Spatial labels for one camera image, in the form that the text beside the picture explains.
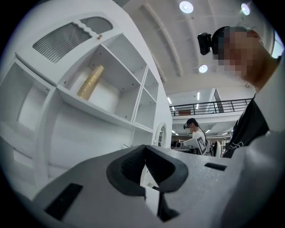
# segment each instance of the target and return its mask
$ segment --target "black slot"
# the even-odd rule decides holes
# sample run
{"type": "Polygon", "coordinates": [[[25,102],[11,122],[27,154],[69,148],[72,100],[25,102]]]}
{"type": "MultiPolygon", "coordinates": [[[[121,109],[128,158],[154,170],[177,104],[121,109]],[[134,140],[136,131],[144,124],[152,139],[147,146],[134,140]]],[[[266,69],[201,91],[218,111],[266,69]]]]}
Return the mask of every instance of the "black slot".
{"type": "Polygon", "coordinates": [[[153,186],[152,189],[159,191],[159,187],[153,186]]]}
{"type": "Polygon", "coordinates": [[[45,209],[45,212],[57,220],[61,220],[80,193],[82,185],[71,183],[63,192],[45,209]]]}
{"type": "Polygon", "coordinates": [[[163,221],[166,222],[170,219],[177,217],[179,213],[176,210],[173,210],[168,207],[166,200],[164,198],[164,193],[159,193],[159,208],[157,210],[157,216],[163,221]]]}
{"type": "Polygon", "coordinates": [[[224,171],[227,166],[214,164],[214,163],[207,163],[207,164],[205,164],[205,167],[209,167],[209,168],[212,168],[212,169],[224,171]]]}

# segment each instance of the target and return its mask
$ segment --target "window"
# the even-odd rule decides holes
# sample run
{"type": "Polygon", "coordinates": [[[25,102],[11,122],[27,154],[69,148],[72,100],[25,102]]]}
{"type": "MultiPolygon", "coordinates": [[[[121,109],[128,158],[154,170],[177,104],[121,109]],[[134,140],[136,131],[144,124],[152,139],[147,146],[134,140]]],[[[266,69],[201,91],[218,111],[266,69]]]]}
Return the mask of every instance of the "window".
{"type": "Polygon", "coordinates": [[[101,34],[113,29],[111,22],[98,16],[85,18],[80,21],[97,34],[101,34]]]}
{"type": "Polygon", "coordinates": [[[284,51],[284,44],[282,43],[282,40],[276,31],[274,33],[274,36],[275,36],[275,41],[274,41],[272,57],[278,58],[278,56],[282,55],[284,51]]]}

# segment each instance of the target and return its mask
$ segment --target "oval window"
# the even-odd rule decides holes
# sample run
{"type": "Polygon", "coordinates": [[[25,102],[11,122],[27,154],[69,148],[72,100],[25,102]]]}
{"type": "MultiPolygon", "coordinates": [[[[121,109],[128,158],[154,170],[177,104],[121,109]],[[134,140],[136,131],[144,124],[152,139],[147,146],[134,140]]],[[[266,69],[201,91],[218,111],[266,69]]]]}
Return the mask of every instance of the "oval window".
{"type": "Polygon", "coordinates": [[[101,34],[113,29],[111,22],[98,16],[84,18],[80,21],[97,34],[101,34]]]}

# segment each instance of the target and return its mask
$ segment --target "white chair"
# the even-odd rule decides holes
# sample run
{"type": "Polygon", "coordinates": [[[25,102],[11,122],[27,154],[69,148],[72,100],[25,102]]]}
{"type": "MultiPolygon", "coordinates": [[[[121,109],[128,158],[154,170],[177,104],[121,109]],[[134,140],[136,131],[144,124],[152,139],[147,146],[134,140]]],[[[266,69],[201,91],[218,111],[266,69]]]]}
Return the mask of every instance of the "white chair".
{"type": "Polygon", "coordinates": [[[218,141],[215,142],[213,152],[214,152],[214,154],[213,154],[214,157],[220,157],[221,156],[222,148],[221,148],[221,144],[218,141]]]}

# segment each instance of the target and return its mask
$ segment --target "white wall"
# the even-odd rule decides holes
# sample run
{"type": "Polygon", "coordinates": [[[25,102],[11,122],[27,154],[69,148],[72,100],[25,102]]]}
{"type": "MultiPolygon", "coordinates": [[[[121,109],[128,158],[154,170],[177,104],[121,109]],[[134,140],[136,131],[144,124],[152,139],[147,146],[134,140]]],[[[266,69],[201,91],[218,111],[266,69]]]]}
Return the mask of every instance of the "white wall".
{"type": "Polygon", "coordinates": [[[234,86],[218,87],[218,93],[222,101],[253,98],[255,89],[253,87],[234,86]]]}

